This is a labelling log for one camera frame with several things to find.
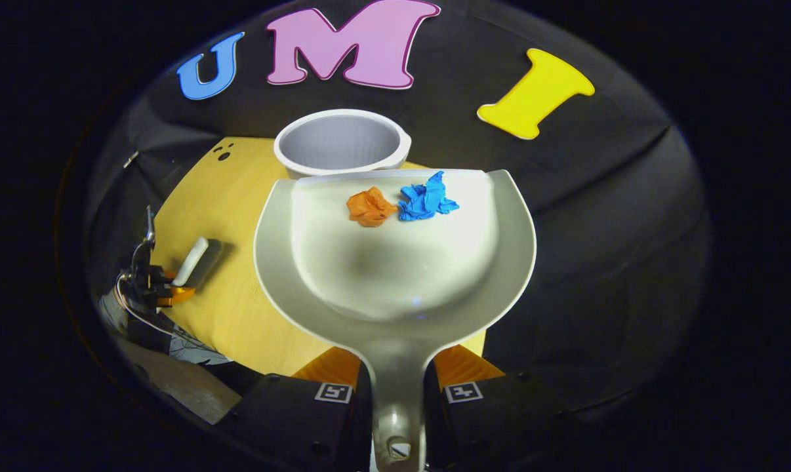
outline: white cup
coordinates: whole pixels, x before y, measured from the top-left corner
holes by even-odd
[[[276,136],[273,152],[292,179],[397,169],[407,159],[410,136],[391,119],[365,110],[318,111]]]

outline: white dustpan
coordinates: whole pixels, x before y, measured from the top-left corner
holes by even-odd
[[[378,470],[425,464],[422,382],[434,355],[488,328],[515,304],[536,234],[505,170],[446,170],[459,209],[380,227],[348,219],[346,201],[377,186],[391,203],[436,170],[377,170],[278,180],[258,221],[258,282],[291,323],[350,350],[369,370]]]

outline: pink letter m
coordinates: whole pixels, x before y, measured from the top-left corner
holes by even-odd
[[[409,89],[407,57],[416,30],[439,7],[419,0],[378,0],[357,12],[339,31],[317,9],[302,10],[267,25],[275,33],[274,85],[300,83],[308,76],[296,60],[296,52],[327,80],[342,60],[357,47],[354,64],[344,71],[351,83],[383,89]]]

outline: wooden table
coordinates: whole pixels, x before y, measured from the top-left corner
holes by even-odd
[[[219,159],[224,153],[230,153]],[[405,163],[404,168],[422,169]],[[177,271],[197,238],[224,243],[224,254],[192,298],[165,309],[203,343],[261,373],[292,376],[329,344],[300,331],[258,286],[253,237],[270,189],[288,174],[269,138],[224,138],[195,164],[156,215],[152,263]],[[462,343],[477,355],[485,332]]]

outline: foam letter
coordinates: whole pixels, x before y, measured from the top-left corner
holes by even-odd
[[[542,50],[530,49],[533,67],[497,104],[483,105],[477,116],[516,138],[532,140],[538,124],[567,99],[594,95],[594,85],[567,62]]]
[[[357,47],[354,64],[344,78],[382,89],[409,89],[407,57],[413,37],[425,18],[440,8],[417,0],[378,0],[357,12],[339,31],[317,9],[302,10],[267,25],[275,33],[273,71],[267,82],[300,83],[308,76],[296,59],[299,51],[320,79],[335,74],[342,60]]]
[[[192,57],[189,62],[177,69],[177,75],[180,76],[180,90],[183,90],[183,95],[186,98],[192,100],[210,98],[210,96],[224,92],[224,89],[233,83],[233,78],[235,77],[235,43],[242,37],[243,32],[237,33],[237,35],[232,35],[222,40],[210,49],[216,56],[218,75],[215,75],[215,78],[208,83],[202,83],[197,75],[198,63],[200,59],[203,59],[203,54]]]

